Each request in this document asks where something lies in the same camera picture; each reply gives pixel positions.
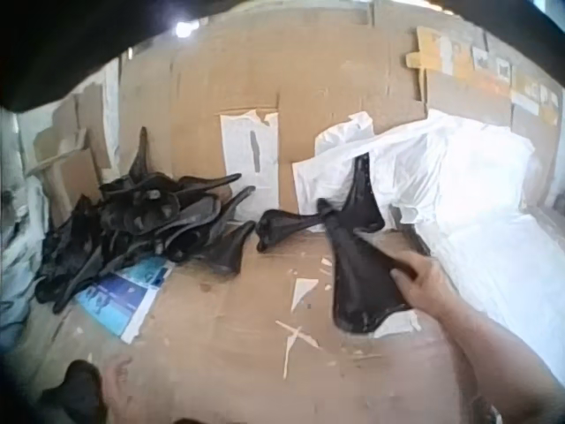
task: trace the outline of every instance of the finger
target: finger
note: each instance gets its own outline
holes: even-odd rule
[[[422,254],[417,254],[416,252],[410,250],[404,250],[402,252],[398,252],[393,254],[395,259],[405,262],[411,267],[413,267],[416,271],[424,268],[427,263],[430,261],[430,258],[424,256]]]
[[[400,290],[400,293],[402,293],[403,296],[407,298],[410,293],[411,287],[414,285],[414,282],[410,279],[409,276],[404,274],[399,269],[391,270],[390,276],[392,276],[392,279],[395,280],[396,286],[398,287],[398,290]]]

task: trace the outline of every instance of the white paper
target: white paper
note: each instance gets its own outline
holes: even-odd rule
[[[231,117],[221,115],[223,158],[227,174],[242,177],[230,184],[238,193],[247,186],[255,192],[238,207],[237,221],[258,221],[267,209],[279,207],[278,114],[261,121],[255,110]]]
[[[289,356],[290,356],[290,349],[297,341],[298,333],[300,332],[300,328],[297,328],[291,336],[286,337],[286,351],[284,353],[284,369],[282,370],[282,378],[286,380],[287,375],[289,374]]]
[[[290,306],[290,311],[293,312],[297,307],[300,300],[318,284],[317,279],[313,278],[297,278],[294,283],[294,294],[292,295],[292,305]]]
[[[420,327],[418,316],[413,310],[401,311],[390,315],[373,333],[373,338],[421,330],[422,328]]]
[[[374,136],[373,119],[365,111],[349,116],[350,121],[329,127],[314,141],[315,155],[351,141],[365,140]]]

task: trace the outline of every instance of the cardboard sheet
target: cardboard sheet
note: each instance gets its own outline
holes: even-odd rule
[[[88,130],[94,163],[99,170],[111,168],[104,135],[102,86],[90,84],[79,94],[79,128]]]

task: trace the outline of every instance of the paper scrap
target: paper scrap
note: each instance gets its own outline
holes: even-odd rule
[[[256,110],[250,110],[239,116],[221,115],[220,124],[226,173],[242,174],[230,184],[231,191],[257,187],[237,207],[235,219],[258,220],[266,209],[279,207],[278,114],[269,113],[261,120]]]
[[[298,303],[300,303],[300,300],[302,300],[302,298],[309,291],[311,291],[316,286],[317,283],[318,283],[317,279],[297,278],[297,281],[294,283],[294,295],[292,296],[292,305],[290,307],[291,312],[294,311]]]
[[[286,337],[286,353],[284,354],[284,370],[282,371],[282,379],[286,380],[289,374],[289,355],[290,349],[297,341],[298,333],[300,332],[300,327],[298,327],[291,336]]]
[[[280,325],[281,327],[283,327],[284,329],[287,329],[288,331],[290,331],[291,333],[294,333],[294,332],[297,331],[297,329],[295,329],[294,327],[291,327],[290,325],[285,324],[284,322],[280,322],[280,321],[275,321],[275,322],[278,325]],[[313,338],[312,336],[308,336],[307,334],[304,334],[301,331],[299,331],[297,334],[298,334],[298,338],[307,342],[311,347],[315,347],[316,349],[320,349],[320,345],[318,344],[316,339]]]
[[[373,333],[373,338],[388,336],[389,334],[411,333],[421,331],[418,316],[413,310],[395,312],[390,315],[381,326]]]

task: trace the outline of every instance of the sticker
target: sticker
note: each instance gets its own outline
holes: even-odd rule
[[[440,37],[441,71],[453,75],[453,44],[446,36]]]
[[[510,98],[514,104],[522,107],[523,109],[529,111],[532,115],[536,117],[539,116],[539,104],[534,102],[530,97],[527,95],[523,95],[522,93],[518,93],[517,91],[512,90],[510,92]]]
[[[559,109],[559,98],[557,97],[557,94],[554,93],[553,91],[551,93],[551,103],[554,104],[556,109]]]
[[[499,80],[510,84],[512,76],[512,68],[510,67],[510,62],[504,59],[496,58],[496,76]]]
[[[478,47],[473,46],[473,65],[475,70],[488,71],[488,53]]]
[[[539,98],[543,104],[548,104],[549,102],[549,90],[547,87],[541,84],[539,86]]]

